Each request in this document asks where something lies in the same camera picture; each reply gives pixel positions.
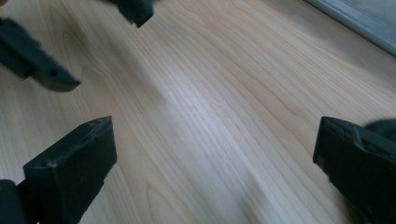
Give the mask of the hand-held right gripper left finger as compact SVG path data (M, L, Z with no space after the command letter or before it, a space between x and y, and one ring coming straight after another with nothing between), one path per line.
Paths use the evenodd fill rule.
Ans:
M40 224L78 224L117 162L111 117L79 125L23 166Z

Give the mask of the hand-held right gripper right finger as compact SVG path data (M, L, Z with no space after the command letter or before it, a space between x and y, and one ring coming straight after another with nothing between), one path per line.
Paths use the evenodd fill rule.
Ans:
M396 224L396 119L323 117L313 163L369 222Z

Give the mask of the metal shoe rack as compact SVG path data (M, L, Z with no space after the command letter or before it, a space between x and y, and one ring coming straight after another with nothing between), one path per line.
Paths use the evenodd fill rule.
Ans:
M305 0L396 58L396 0Z

